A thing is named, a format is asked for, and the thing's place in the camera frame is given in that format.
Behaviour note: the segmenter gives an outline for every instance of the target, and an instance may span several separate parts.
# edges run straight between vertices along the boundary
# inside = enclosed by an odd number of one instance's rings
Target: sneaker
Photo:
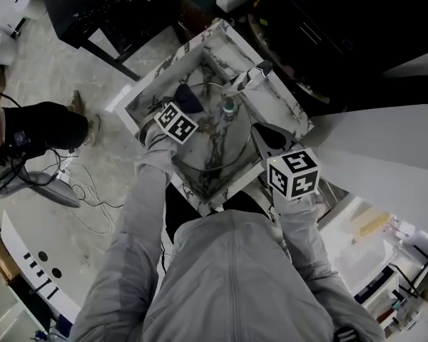
[[[79,91],[73,90],[66,107],[73,113],[84,115],[83,102],[81,101],[81,95],[79,94]]]
[[[87,147],[93,147],[100,131],[100,117],[95,114],[93,117],[88,118],[88,133],[84,145]]]

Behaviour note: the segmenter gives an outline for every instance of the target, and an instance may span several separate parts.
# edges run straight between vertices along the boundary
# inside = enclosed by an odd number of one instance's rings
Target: gray hoodie
[[[275,195],[281,227],[228,210],[184,224],[154,298],[175,143],[152,128],[116,233],[70,341],[384,341],[327,259],[309,198]]]

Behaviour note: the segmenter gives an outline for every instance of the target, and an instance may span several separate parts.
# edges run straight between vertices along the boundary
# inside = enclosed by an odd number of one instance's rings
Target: floor
[[[95,35],[93,39],[105,45],[101,36]],[[6,71],[5,93],[24,106],[45,100],[65,104],[71,91],[79,90],[86,104],[87,115],[100,115],[101,131],[97,145],[80,148],[77,153],[79,157],[72,159],[67,170],[72,178],[89,185],[90,180],[84,169],[73,166],[84,165],[95,183],[99,199],[110,204],[123,204],[128,189],[134,182],[133,164],[143,153],[143,148],[116,114],[105,111],[105,108],[122,88],[133,86],[134,81],[89,52],[76,50],[58,40],[47,15],[38,21],[27,21],[17,38],[17,45],[18,56]],[[168,27],[129,58],[126,65],[138,75],[144,76],[179,46],[173,28]],[[3,100],[2,105],[13,104]],[[41,170],[54,163],[54,154],[48,152],[43,157],[29,161],[26,167],[28,170]],[[47,172],[52,173],[54,170],[55,167]],[[45,202],[46,206],[48,201],[31,190],[22,190],[0,200],[0,225],[3,210],[18,209],[23,202],[32,202],[34,206]],[[49,207],[52,215],[66,225],[73,245],[85,257],[92,256],[89,255],[89,250],[96,249],[102,254],[108,247],[111,234],[93,234],[69,213],[68,208],[54,203],[50,203]],[[113,222],[116,221],[120,210],[107,210]],[[80,209],[71,211],[87,227],[97,232],[108,232],[109,225],[100,207],[92,208],[83,204]],[[169,242],[167,237],[164,241],[165,244]]]

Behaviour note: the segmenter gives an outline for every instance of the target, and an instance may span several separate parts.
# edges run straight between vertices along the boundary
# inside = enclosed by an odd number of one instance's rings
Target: black strap
[[[335,333],[335,342],[361,342],[358,332],[350,327],[342,327]]]

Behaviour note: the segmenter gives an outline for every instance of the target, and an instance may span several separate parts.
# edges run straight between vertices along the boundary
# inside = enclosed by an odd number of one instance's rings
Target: black and white cube
[[[268,184],[285,199],[297,199],[316,191],[320,166],[309,148],[267,159]]]
[[[198,124],[184,114],[174,103],[154,117],[161,130],[183,145],[196,131]]]

